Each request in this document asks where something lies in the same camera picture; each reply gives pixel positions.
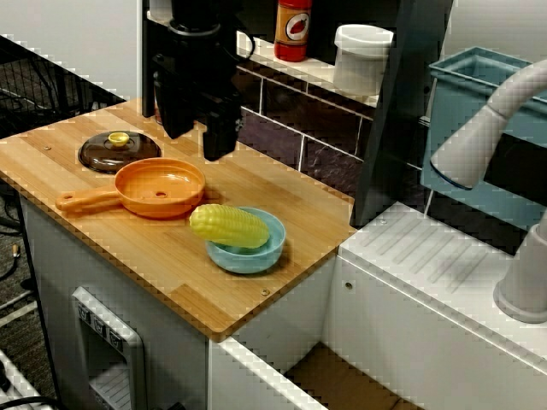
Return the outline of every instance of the orange frying pan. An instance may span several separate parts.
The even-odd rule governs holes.
[[[135,214],[163,219],[184,214],[203,196],[205,176],[188,162],[170,158],[148,158],[125,165],[113,185],[94,190],[64,192],[56,200],[61,211],[78,212],[83,207],[119,200]]]

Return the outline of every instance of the frying pan handle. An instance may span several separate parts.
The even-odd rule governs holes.
[[[71,192],[63,192],[59,196],[55,205],[61,211],[80,211],[86,205],[95,205],[100,202],[120,199],[118,190],[114,185],[101,186],[92,190],[76,190]]]

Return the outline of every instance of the wire rack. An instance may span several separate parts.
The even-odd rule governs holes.
[[[0,138],[123,101],[0,37]]]

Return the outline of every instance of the yellow corn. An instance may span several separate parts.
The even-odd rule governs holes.
[[[197,207],[190,228],[200,238],[241,248],[258,248],[269,238],[268,226],[257,216],[227,205]]]

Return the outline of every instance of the bottle label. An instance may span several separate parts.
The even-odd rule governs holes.
[[[308,30],[308,9],[290,9],[279,5],[275,41],[286,45],[305,45],[308,41]]]

